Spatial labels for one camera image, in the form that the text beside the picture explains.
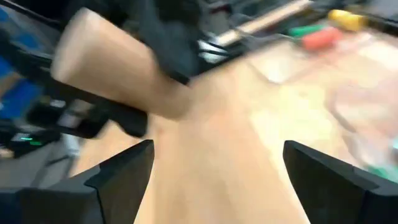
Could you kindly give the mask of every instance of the black tool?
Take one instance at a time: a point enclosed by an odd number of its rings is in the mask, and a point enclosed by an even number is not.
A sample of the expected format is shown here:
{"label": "black tool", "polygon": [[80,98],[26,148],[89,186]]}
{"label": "black tool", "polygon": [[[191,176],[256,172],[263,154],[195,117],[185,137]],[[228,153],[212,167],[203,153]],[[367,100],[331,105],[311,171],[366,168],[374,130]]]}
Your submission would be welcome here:
{"label": "black tool", "polygon": [[398,223],[397,183],[295,141],[283,157],[311,224]]}
{"label": "black tool", "polygon": [[0,189],[0,223],[132,224],[153,161],[145,140],[47,189]]}

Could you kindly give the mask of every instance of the green tool handle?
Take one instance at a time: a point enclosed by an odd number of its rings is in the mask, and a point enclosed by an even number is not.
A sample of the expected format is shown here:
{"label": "green tool handle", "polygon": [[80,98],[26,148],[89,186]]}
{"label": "green tool handle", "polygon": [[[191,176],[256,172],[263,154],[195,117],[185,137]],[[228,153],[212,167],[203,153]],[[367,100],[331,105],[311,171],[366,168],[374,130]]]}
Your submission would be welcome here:
{"label": "green tool handle", "polygon": [[316,31],[320,31],[324,28],[324,25],[313,25],[313,26],[303,26],[291,28],[288,31],[288,35],[295,38],[303,37],[307,34],[311,34]]}

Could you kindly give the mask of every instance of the wooden workbench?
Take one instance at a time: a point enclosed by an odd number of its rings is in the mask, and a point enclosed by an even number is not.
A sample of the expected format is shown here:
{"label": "wooden workbench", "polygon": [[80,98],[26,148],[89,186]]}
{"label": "wooden workbench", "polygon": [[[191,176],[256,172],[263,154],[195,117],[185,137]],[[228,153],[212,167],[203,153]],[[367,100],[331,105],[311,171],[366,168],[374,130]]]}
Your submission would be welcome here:
{"label": "wooden workbench", "polygon": [[[371,83],[374,74],[367,71],[375,66],[381,73],[395,70],[373,54],[359,54],[365,45],[346,42],[301,60],[292,67],[299,76],[275,84],[259,72],[267,68],[254,69],[253,62],[280,63],[278,58],[296,52],[285,44],[276,46],[284,50],[267,47],[198,77],[191,84],[193,106],[182,119],[150,117],[155,164],[135,223],[308,223],[284,167],[284,141],[355,164],[325,106],[328,95],[346,82]],[[109,123],[97,140],[87,141],[75,173],[139,141]]]}

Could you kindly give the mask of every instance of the wooden stick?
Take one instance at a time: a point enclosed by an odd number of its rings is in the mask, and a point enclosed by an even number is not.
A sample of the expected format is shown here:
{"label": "wooden stick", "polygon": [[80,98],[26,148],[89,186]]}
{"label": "wooden stick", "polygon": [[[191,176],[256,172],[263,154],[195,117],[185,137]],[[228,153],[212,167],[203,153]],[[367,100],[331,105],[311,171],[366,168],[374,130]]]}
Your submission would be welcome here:
{"label": "wooden stick", "polygon": [[[239,26],[238,28],[247,33],[255,33],[256,31],[261,30],[263,27],[281,21],[282,19],[291,16],[296,12],[299,12],[311,3],[312,2],[309,0],[296,0],[290,4],[287,4],[286,6],[279,7],[267,14],[264,14],[263,16],[253,21],[247,22]],[[239,35],[234,30],[229,30],[218,37],[218,43],[220,43],[221,45],[228,45],[239,39]]]}

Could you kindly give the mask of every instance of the wooden handle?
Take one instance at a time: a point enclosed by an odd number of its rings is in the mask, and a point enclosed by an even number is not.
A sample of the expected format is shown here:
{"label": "wooden handle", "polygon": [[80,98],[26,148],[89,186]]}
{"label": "wooden handle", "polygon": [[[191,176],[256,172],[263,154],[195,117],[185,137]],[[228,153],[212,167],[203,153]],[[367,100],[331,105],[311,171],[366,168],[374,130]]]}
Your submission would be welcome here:
{"label": "wooden handle", "polygon": [[164,75],[150,48],[89,9],[62,35],[54,79],[166,118],[187,110],[190,90]]}
{"label": "wooden handle", "polygon": [[[282,19],[285,19],[295,14],[296,12],[305,9],[311,3],[312,1],[310,0],[295,0],[292,3],[286,4],[283,7],[278,7],[277,9],[274,9],[273,11],[264,14],[263,16],[253,21],[246,22],[243,25],[239,26],[238,28],[247,33],[253,34],[256,31],[263,29],[264,27],[279,22]],[[238,41],[239,39],[240,36],[236,33],[235,30],[229,30],[224,34],[221,34],[217,38],[218,43],[220,43],[223,46]]]}

